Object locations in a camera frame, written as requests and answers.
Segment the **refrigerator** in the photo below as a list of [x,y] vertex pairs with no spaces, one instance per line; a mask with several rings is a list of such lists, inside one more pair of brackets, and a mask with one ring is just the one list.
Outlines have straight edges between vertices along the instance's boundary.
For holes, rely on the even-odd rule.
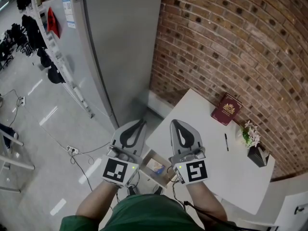
[[110,132],[146,112],[161,0],[48,0],[65,68]]

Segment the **black box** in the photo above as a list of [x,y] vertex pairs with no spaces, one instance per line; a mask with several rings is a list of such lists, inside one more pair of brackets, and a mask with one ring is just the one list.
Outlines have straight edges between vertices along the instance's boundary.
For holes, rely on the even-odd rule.
[[[248,157],[259,167],[264,167],[265,165],[262,160],[258,147],[260,147],[262,151],[265,151],[265,149],[260,144],[258,144],[256,147],[255,146],[250,147],[249,152],[248,152]],[[266,164],[269,161],[269,157],[270,157],[269,155],[266,157]]]

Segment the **gold emblem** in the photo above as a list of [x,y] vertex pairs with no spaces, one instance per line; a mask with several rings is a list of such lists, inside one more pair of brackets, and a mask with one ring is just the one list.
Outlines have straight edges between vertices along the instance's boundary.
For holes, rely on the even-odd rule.
[[234,109],[234,107],[233,107],[233,104],[225,104],[224,106],[223,106],[223,109],[226,111],[226,112],[228,112],[229,114],[233,114],[234,113],[234,111],[235,111],[235,109]]

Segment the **white device housing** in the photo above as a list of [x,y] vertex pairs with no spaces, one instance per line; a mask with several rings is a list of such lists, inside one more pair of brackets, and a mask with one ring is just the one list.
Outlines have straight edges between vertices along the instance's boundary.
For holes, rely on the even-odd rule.
[[138,170],[138,164],[116,157],[102,156],[102,178],[119,187],[128,186]]
[[183,185],[204,181],[209,177],[206,158],[177,163],[173,169]]

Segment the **white baseboard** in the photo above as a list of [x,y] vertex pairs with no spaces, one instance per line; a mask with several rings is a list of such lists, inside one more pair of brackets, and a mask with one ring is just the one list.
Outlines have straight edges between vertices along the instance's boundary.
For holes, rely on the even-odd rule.
[[161,99],[152,91],[149,91],[148,107],[158,113],[162,118],[165,118],[174,108],[173,105]]

